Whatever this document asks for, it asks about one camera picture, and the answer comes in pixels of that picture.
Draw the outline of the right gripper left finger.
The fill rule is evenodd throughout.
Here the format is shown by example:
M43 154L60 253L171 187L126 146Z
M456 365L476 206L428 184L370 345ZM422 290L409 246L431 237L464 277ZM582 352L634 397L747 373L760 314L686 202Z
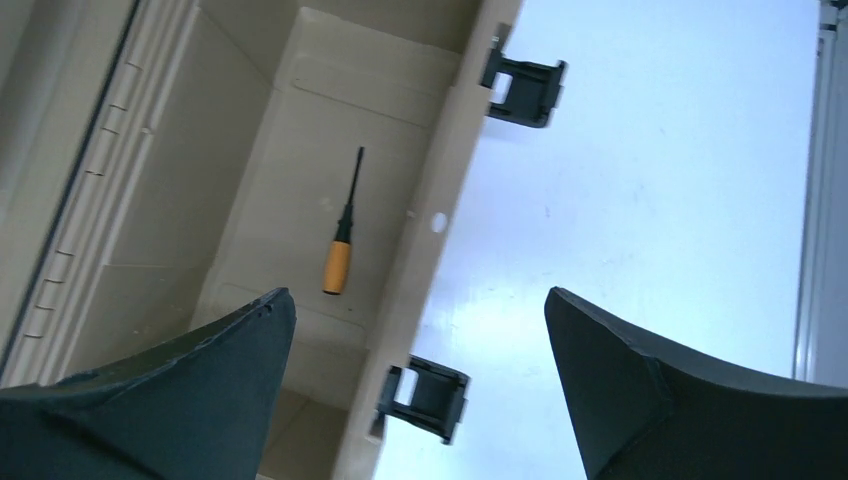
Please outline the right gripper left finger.
M293 341L285 288L143 352L1 392L5 479L252 479Z

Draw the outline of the orange black screwdriver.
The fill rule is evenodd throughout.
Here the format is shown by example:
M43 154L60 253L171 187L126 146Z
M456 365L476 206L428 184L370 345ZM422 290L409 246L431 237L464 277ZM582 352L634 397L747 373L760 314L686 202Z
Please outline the orange black screwdriver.
M348 278L352 256L354 198L364 152L364 146L360 146L357 150L356 164L347 200L342 215L337 221L336 232L326 257L322 291L328 295L341 295Z

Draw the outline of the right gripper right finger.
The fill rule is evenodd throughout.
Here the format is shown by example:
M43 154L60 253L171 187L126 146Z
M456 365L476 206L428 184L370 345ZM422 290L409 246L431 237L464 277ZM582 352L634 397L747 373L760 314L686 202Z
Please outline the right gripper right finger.
M745 368L561 287L544 315L590 479L843 479L847 392Z

